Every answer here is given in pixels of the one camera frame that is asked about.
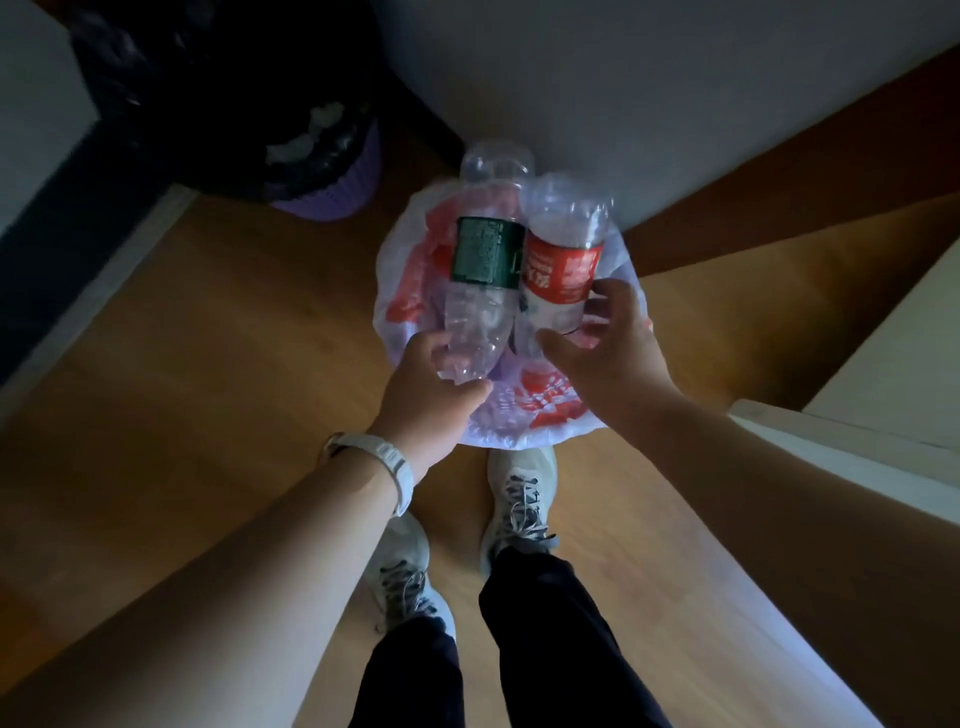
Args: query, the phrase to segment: black pants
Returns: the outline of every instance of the black pants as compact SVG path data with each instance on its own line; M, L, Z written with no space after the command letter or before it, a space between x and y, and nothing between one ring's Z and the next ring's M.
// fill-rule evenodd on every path
M505 548L480 593L480 612L500 648L500 684L514 728L669 728L566 561ZM367 664L350 726L396 725L464 725L457 645L439 619L401 624Z

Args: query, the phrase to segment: green bottle label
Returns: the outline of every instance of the green bottle label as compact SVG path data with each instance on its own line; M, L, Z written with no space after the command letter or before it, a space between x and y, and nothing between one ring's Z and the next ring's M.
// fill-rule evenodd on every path
M461 217L450 280L518 288L527 229L510 220Z

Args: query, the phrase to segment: leg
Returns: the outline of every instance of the leg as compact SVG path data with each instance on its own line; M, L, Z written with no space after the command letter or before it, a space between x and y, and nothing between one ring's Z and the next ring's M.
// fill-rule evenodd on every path
M573 568L549 553L557 541L546 527L556 472L549 449L491 452L496 505L482 559L492 567L480 611L500 648L510 721L668 728Z
M390 521L364 572L388 632L367 663L351 728L464 725L453 615L430 586L429 554L422 527L404 514Z

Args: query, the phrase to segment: clear plastic bottle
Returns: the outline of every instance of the clear plastic bottle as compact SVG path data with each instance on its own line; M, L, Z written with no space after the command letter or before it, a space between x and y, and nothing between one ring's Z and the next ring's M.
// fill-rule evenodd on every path
M509 141L478 142L460 166L467 185L444 322L456 362L444 376L458 384L488 375L510 340L526 234L522 198L533 175L533 154Z
M529 230L514 333L521 356L542 357L535 338L539 328L570 333L582 323L612 207L609 195L566 173L543 175L528 191Z

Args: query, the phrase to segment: sneaker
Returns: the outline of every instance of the sneaker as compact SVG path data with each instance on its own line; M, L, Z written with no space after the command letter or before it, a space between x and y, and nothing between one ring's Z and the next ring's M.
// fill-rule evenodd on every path
M426 532L407 512L387 523L364 569L364 579L383 612L388 632L414 617L438 617L446 634L456 640L453 613L426 575L429 563Z
M557 494L557 455L553 448L492 449L487 479L493 491L493 518L480 545L480 571L490 576L505 546L548 552L558 539L547 534L546 514Z

